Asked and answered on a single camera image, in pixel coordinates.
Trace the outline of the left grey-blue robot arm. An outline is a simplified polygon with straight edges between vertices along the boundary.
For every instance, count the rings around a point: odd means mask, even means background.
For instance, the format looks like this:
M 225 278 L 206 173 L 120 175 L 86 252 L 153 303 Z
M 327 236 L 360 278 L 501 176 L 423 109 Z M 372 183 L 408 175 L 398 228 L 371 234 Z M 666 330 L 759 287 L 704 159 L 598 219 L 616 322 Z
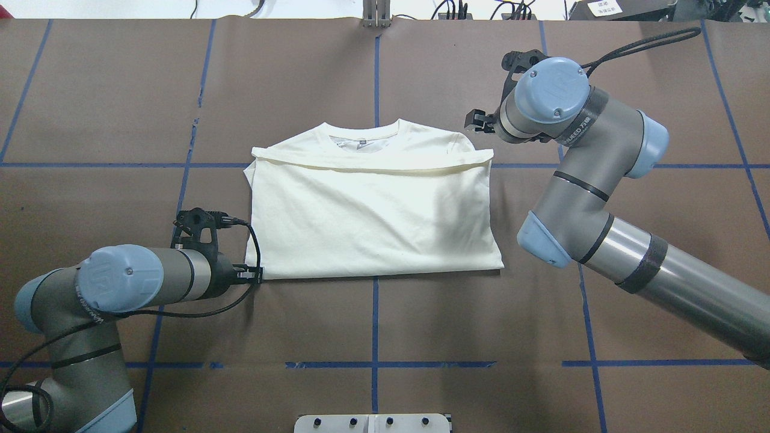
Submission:
M 137 409 L 118 321 L 160 316 L 159 306 L 217 298 L 236 285 L 252 292 L 262 274 L 260 263 L 233 264 L 222 253 L 209 260 L 196 250 L 124 244 L 25 283 L 14 312 L 28 331 L 45 337 L 30 354 L 47 349 L 51 375 L 11 385 L 29 355 L 9 367 L 2 379 L 2 431 L 131 431 Z

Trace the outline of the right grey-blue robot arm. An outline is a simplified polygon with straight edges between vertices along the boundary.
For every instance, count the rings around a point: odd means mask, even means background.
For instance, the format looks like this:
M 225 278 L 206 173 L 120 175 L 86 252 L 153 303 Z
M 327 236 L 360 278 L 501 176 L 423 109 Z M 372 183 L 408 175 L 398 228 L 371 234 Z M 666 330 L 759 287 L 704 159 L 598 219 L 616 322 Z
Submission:
M 544 263 L 581 264 L 768 368 L 768 224 L 740 169 L 666 168 L 665 122 L 602 90 L 594 65 L 537 49 L 504 55 L 495 111 L 472 131 L 564 156 L 517 229 Z

